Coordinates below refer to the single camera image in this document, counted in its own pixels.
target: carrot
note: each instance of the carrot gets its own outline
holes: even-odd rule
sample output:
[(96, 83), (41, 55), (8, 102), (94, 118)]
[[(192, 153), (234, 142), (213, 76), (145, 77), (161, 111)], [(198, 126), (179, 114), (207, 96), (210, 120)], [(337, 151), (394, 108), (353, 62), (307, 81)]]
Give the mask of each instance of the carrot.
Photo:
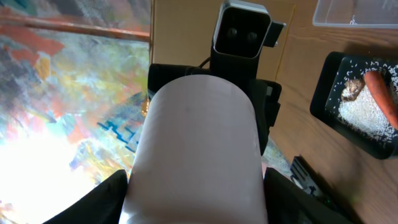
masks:
[(372, 94), (374, 101), (386, 116), (388, 122), (395, 129), (398, 129), (398, 110), (387, 90), (383, 77), (379, 72), (370, 71), (365, 73), (365, 83)]

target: clear plastic container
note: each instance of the clear plastic container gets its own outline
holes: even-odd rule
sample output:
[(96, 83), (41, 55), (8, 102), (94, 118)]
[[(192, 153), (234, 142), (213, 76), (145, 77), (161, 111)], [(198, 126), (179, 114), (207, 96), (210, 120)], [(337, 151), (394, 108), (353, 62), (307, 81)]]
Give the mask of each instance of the clear plastic container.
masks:
[(398, 29), (398, 0), (318, 0), (312, 24)]

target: cardboard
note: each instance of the cardboard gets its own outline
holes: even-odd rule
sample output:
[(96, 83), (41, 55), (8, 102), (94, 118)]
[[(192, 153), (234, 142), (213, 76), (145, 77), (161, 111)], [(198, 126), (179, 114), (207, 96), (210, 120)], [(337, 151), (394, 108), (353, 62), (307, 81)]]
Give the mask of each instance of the cardboard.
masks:
[[(210, 56), (218, 12), (223, 0), (154, 0), (152, 6), (152, 63), (199, 65)], [(251, 0), (264, 5), (271, 18), (287, 24), (278, 46), (263, 47), (257, 78), (275, 81), (295, 5)]]

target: black tray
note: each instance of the black tray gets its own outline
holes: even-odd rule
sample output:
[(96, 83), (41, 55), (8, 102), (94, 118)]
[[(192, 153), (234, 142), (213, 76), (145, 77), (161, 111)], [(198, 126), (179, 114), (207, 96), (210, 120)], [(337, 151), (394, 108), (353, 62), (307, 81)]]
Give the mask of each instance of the black tray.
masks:
[(336, 85), (339, 82), (344, 83), (344, 76), (337, 75), (337, 72), (339, 72), (339, 69), (340, 71), (349, 69), (347, 68), (346, 61), (351, 60), (351, 58), (356, 61), (356, 63), (353, 63), (352, 70), (364, 70), (365, 63), (368, 63), (367, 65), (369, 65), (370, 61), (389, 63), (388, 60), (382, 60), (379, 58), (366, 58), (354, 55), (346, 55), (341, 52), (330, 53), (325, 60), (325, 64), (323, 65), (318, 85), (312, 98), (310, 112), (314, 117), (333, 128), (335, 131), (340, 133), (342, 136), (350, 140), (355, 145), (359, 146), (361, 149), (376, 159), (397, 157), (398, 138), (393, 138), (390, 144), (382, 147), (380, 142), (367, 138), (363, 133), (354, 131), (349, 126), (342, 123), (337, 116), (333, 114), (333, 112), (338, 111), (338, 105), (340, 103), (337, 102), (339, 97), (333, 97), (332, 101), (330, 101), (330, 95), (341, 94), (341, 91), (344, 88), (344, 85)]

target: wooden floor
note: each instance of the wooden floor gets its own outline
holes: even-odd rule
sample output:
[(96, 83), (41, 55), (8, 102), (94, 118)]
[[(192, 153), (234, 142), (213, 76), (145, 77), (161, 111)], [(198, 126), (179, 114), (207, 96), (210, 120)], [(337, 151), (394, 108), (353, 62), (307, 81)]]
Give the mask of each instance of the wooden floor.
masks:
[(277, 73), (283, 90), (271, 137), (290, 162), (303, 156), (349, 200), (363, 223), (398, 223), (398, 159), (374, 159), (309, 111), (330, 52), (397, 57), (398, 30), (314, 27), (316, 0), (285, 1), (296, 8)]

